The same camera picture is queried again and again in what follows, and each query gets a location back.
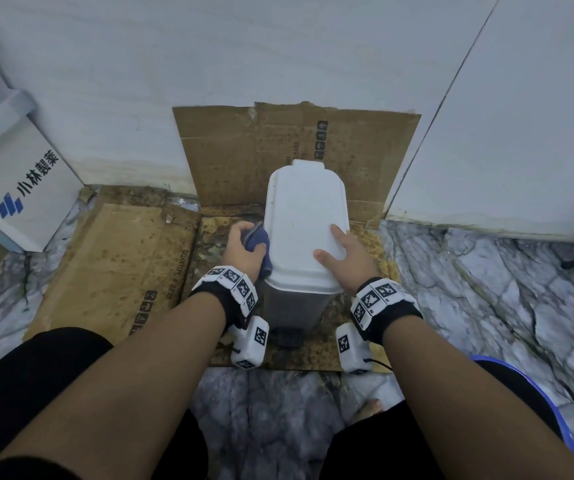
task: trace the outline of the blue logo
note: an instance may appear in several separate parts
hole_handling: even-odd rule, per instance
[[[7,216],[12,216],[16,212],[21,213],[24,209],[22,201],[17,198],[15,202],[11,199],[11,195],[7,193],[4,196],[3,202],[0,204],[0,217],[5,218]]]

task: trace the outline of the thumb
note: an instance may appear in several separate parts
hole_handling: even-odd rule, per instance
[[[253,248],[253,254],[255,254],[259,258],[264,258],[264,255],[267,254],[267,245],[264,242],[256,244],[255,248]]]
[[[322,249],[317,249],[314,251],[314,258],[316,259],[316,261],[325,266],[332,273],[334,272],[334,269],[336,268],[339,262],[338,259],[334,258],[333,256],[331,256],[331,254]]]

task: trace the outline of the forearm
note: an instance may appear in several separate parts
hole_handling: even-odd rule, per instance
[[[1,453],[32,455],[85,480],[148,478],[225,326],[198,293],[95,362]]]
[[[563,442],[426,322],[398,319],[383,345],[447,478],[574,479],[574,456]]]

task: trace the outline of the black cable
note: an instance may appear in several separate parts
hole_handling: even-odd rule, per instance
[[[389,367],[386,363],[382,363],[379,360],[376,359],[364,359],[365,362],[375,362],[375,363],[379,363],[382,367],[385,367],[386,369],[389,369],[391,372],[394,371],[394,369],[392,369],[391,367]]]

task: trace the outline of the hand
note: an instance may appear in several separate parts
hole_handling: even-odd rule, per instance
[[[251,222],[242,221],[231,226],[227,250],[225,250],[225,255],[222,257],[222,264],[239,269],[249,276],[252,283],[255,283],[258,279],[258,273],[260,273],[262,259],[267,252],[267,246],[260,243],[253,249],[253,253],[244,249],[240,236],[243,230],[249,229],[253,229],[253,223]]]
[[[349,231],[344,233],[336,224],[331,224],[331,233],[336,241],[347,250],[347,257],[338,260],[322,249],[315,250],[314,257],[331,271],[346,293],[356,296],[360,285],[380,275],[378,268],[354,234]]]

